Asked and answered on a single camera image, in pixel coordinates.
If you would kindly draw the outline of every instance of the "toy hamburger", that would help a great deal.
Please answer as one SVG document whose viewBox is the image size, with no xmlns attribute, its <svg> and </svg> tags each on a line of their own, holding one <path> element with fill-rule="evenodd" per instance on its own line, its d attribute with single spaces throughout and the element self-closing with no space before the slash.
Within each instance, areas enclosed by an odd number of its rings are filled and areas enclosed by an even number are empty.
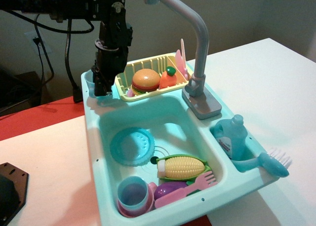
<svg viewBox="0 0 316 226">
<path fill-rule="evenodd" d="M 132 92 L 135 95 L 155 91 L 159 88 L 160 76 L 151 69 L 141 69 L 133 76 Z"/>
</svg>

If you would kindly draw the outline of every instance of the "white wall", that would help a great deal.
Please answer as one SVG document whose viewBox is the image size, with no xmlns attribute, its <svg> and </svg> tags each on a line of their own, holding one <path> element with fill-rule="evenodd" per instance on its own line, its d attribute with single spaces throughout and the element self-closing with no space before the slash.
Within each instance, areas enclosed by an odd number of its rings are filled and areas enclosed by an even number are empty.
<svg viewBox="0 0 316 226">
<path fill-rule="evenodd" d="M 265 0 L 255 39 L 272 38 L 316 62 L 316 0 Z"/>
<path fill-rule="evenodd" d="M 311 56 L 316 47 L 315 0 L 182 0 L 205 20 L 210 35 L 209 54 L 271 37 L 305 56 Z M 126 0 L 127 16 L 134 29 L 129 61 L 148 56 L 175 52 L 183 38 L 188 60 L 195 57 L 196 37 L 188 22 L 170 11 L 162 3 L 145 5 L 143 0 Z M 66 29 L 67 22 L 58 24 L 48 15 L 39 21 Z M 99 23 L 87 35 L 72 35 L 70 65 L 74 78 L 80 84 L 80 74 L 94 62 L 94 40 Z M 74 21 L 73 29 L 86 29 L 84 21 Z M 33 25 L 0 11 L 0 68 L 14 74 L 37 71 L 38 55 L 31 49 L 24 33 Z M 41 29 L 53 53 L 49 56 L 55 69 L 55 78 L 48 85 L 54 100 L 72 95 L 64 65 L 66 35 Z M 49 76 L 46 62 L 46 77 Z"/>
</svg>

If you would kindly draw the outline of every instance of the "brush bristles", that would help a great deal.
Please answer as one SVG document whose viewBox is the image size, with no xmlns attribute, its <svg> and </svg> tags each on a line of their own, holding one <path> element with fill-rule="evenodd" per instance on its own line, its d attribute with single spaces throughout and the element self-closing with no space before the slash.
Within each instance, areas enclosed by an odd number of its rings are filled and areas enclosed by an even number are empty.
<svg viewBox="0 0 316 226">
<path fill-rule="evenodd" d="M 281 150 L 271 149 L 268 151 L 268 155 L 279 161 L 286 169 L 292 164 L 292 159 Z"/>
</svg>

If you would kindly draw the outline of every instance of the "blue toy cup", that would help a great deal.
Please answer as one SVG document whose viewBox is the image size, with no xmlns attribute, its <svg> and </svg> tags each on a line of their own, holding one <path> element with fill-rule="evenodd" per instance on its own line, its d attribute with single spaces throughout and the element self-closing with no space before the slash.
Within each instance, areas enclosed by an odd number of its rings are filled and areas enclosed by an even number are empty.
<svg viewBox="0 0 316 226">
<path fill-rule="evenodd" d="M 89 96 L 91 98 L 95 98 L 95 95 L 94 95 L 94 83 L 93 83 L 93 72 L 92 70 L 89 70 L 87 71 L 85 74 L 84 74 L 84 79 L 87 83 L 87 86 L 88 86 L 88 89 L 89 89 Z"/>
<path fill-rule="evenodd" d="M 124 179 L 118 186 L 118 203 L 130 216 L 138 216 L 147 210 L 148 185 L 137 176 Z"/>
</svg>

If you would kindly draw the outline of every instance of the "purple toy eggplant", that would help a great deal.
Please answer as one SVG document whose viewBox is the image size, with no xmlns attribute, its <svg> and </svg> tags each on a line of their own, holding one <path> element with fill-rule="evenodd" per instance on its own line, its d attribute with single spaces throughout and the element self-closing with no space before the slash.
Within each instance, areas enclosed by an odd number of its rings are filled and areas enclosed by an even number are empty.
<svg viewBox="0 0 316 226">
<path fill-rule="evenodd" d="M 166 182 L 157 187 L 154 193 L 154 199 L 167 195 L 168 193 L 173 192 L 179 188 L 185 188 L 187 186 L 186 182 Z"/>
</svg>

